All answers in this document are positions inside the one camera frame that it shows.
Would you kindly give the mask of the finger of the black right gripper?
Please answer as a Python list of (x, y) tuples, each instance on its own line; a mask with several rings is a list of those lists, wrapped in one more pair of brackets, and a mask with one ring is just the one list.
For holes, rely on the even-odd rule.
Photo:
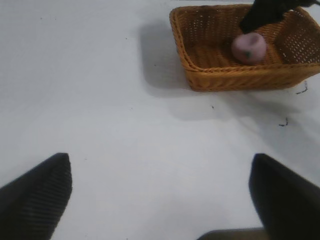
[(308, 8), (315, 4), (316, 4), (315, 0), (289, 0), (288, 1), (289, 10), (294, 10), (297, 7)]
[(284, 0), (255, 0), (240, 21), (239, 28), (243, 34), (251, 33), (260, 27), (281, 22), (287, 11)]

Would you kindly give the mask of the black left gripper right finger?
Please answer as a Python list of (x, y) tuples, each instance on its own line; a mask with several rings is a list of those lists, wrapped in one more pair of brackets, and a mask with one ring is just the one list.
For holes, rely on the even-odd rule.
[(264, 153), (252, 160), (248, 186), (271, 240), (320, 238), (319, 187)]

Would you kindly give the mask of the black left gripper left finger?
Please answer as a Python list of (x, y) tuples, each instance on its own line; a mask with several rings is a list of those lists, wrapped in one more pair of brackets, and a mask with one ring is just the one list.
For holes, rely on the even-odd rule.
[(0, 189), (2, 240), (51, 239), (72, 193), (67, 153), (56, 153)]

